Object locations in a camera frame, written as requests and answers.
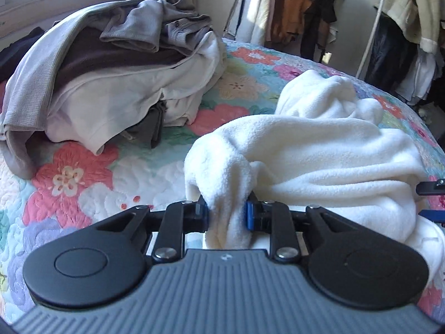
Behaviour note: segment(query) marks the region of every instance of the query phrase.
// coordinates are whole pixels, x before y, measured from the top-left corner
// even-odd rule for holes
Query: white towel
[[[377,127],[382,116],[375,99],[356,99],[350,79],[307,71],[284,88],[275,115],[243,117],[199,138],[185,160],[186,196],[203,195],[210,208],[206,246],[249,247],[243,205],[252,190],[293,210],[322,205],[406,242],[416,227],[415,187],[427,177],[412,139]],[[413,246],[432,277],[444,239],[428,224],[420,234],[435,249]]]

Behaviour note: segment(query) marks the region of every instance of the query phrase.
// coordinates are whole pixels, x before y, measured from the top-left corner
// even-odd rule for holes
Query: floral quilt
[[[157,148],[150,150],[118,136],[96,157],[77,143],[54,144],[37,137],[31,154],[39,169],[30,181],[12,175],[0,157],[0,315],[7,322],[33,306],[22,275],[32,250],[136,204],[162,210],[184,199],[183,161],[199,136],[239,117],[273,114],[287,82],[308,69],[326,78],[347,76],[292,55],[225,43],[228,68],[204,95],[196,121],[164,128]],[[350,78],[359,98],[373,97],[382,104],[382,128],[399,128],[412,137],[430,179],[445,177],[445,154],[422,120],[391,95]],[[429,204],[445,210],[445,197],[432,197]],[[202,236],[192,234],[187,245],[200,247]],[[426,313],[443,322],[444,281],[445,266],[419,302]]]

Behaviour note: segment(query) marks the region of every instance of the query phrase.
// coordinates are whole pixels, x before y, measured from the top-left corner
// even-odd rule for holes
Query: brown jacket
[[[312,0],[275,0],[272,20],[272,43],[288,44],[296,34],[304,32],[304,12]]]

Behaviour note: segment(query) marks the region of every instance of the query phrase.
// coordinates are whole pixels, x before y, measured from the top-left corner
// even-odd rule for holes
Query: metal screw
[[[154,255],[158,259],[162,260],[170,260],[176,256],[177,252],[172,247],[161,247],[160,249],[157,249]]]
[[[277,250],[277,256],[281,259],[293,259],[297,257],[299,253],[294,247],[282,247]]]

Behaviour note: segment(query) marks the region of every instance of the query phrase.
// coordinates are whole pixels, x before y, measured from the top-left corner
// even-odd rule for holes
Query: gray ribbed plastic
[[[20,334],[427,334],[439,325],[416,306],[364,312],[328,300],[296,266],[264,251],[188,250],[152,268],[142,285],[107,307],[36,307]]]

